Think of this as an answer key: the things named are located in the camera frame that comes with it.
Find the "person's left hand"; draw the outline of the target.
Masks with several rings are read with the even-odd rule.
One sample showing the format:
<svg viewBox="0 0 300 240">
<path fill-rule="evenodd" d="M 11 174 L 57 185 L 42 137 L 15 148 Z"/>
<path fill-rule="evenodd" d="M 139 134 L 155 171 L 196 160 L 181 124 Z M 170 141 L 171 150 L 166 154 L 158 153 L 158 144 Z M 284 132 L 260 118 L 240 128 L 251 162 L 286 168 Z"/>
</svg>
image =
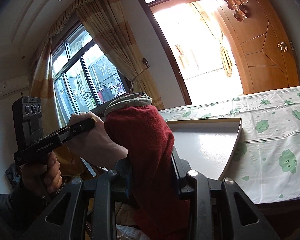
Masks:
<svg viewBox="0 0 300 240">
<path fill-rule="evenodd" d="M 110 139 L 104 129 L 104 122 L 92 112 L 73 114 L 69 125 L 89 118 L 94 119 L 95 127 L 74 137 L 66 146 L 87 162 L 111 170 L 118 160 L 127 157 L 128 150 Z M 63 182 L 55 152 L 50 152 L 47 157 L 43 164 L 26 164 L 21 170 L 24 186 L 40 197 L 58 190 Z"/>
</svg>

